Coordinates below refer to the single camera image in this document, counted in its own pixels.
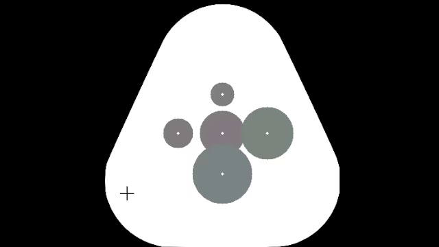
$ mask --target large gray circle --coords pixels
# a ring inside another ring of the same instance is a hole
[[[221,82],[213,86],[211,99],[217,106],[227,106],[232,103],[235,92],[231,85]]]
[[[293,125],[287,115],[272,107],[250,113],[242,125],[242,142],[247,151],[261,159],[280,157],[293,141]]]
[[[172,119],[166,123],[163,130],[163,137],[168,145],[173,148],[187,146],[193,136],[191,124],[184,119]]]
[[[241,127],[242,121],[231,112],[221,110],[211,113],[201,124],[201,142],[205,148],[218,144],[240,148]]]
[[[193,166],[193,183],[198,192],[214,203],[240,199],[252,182],[252,166],[247,156],[229,145],[204,150]]]

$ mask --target white triangular shape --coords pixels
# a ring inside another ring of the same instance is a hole
[[[274,160],[241,147],[252,165],[252,184],[230,204],[205,200],[192,180],[204,149],[200,126],[218,110],[210,93],[219,82],[235,92],[221,110],[244,121],[253,110],[275,107],[294,127],[289,150]],[[163,140],[163,128],[176,118],[193,129],[184,148]],[[340,170],[281,37],[250,10],[212,5],[188,14],[166,35],[112,150],[105,183],[116,218],[151,244],[286,246],[328,220]],[[120,194],[126,186],[135,191],[128,201]]]

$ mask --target small gray circle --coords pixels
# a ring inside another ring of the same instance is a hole
[[[217,106],[227,106],[232,103],[235,92],[231,85],[221,82],[213,86],[211,99]]]
[[[202,122],[200,138],[203,146],[226,144],[240,148],[242,121],[235,114],[228,111],[217,111]]]
[[[214,203],[240,199],[252,182],[252,166],[247,156],[230,145],[204,150],[193,166],[193,183],[198,192]]]
[[[184,119],[172,119],[166,123],[163,130],[166,143],[173,148],[186,147],[191,142],[192,136],[191,124]]]

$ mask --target plus sign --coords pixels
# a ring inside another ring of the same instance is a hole
[[[121,194],[126,194],[126,200],[128,200],[128,194],[134,194],[132,192],[128,193],[128,186],[126,187],[126,192],[121,192]]]

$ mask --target crosshair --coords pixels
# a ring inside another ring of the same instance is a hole
[[[121,192],[121,194],[126,194],[126,200],[128,200],[128,194],[134,194],[132,192],[128,193],[128,186],[126,187],[126,192]]]

